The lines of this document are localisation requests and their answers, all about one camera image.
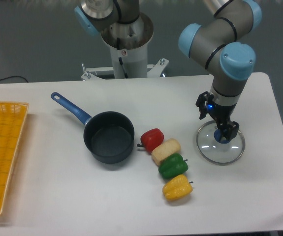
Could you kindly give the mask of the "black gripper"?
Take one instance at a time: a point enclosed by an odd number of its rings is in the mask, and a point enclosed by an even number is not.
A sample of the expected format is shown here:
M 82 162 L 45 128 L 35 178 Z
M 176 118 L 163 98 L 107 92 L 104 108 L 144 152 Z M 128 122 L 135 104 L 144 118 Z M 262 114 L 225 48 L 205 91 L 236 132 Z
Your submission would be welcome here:
M 216 141 L 227 142 L 237 136 L 239 123 L 231 121 L 231 115 L 234 111 L 236 103 L 233 105 L 221 105 L 220 101 L 216 101 L 214 94 L 204 92 L 198 96 L 196 107 L 199 109 L 199 119 L 204 119 L 207 114 L 220 126 L 216 129 Z

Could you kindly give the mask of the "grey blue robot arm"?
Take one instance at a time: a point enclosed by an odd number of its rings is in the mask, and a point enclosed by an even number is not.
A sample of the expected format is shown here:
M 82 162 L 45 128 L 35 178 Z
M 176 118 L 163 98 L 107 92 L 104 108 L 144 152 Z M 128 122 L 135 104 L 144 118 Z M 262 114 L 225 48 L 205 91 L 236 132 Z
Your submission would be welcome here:
M 260 6 L 252 0 L 207 0 L 214 21 L 203 27 L 190 24 L 178 39 L 180 51 L 213 75 L 209 92 L 199 95 L 200 118 L 215 121 L 219 142 L 236 137 L 239 124 L 231 114 L 253 72 L 254 50 L 239 39 L 261 22 Z M 83 0 L 75 15 L 84 31 L 99 34 L 109 47 L 115 78 L 145 78 L 148 43 L 154 34 L 151 19 L 137 0 Z

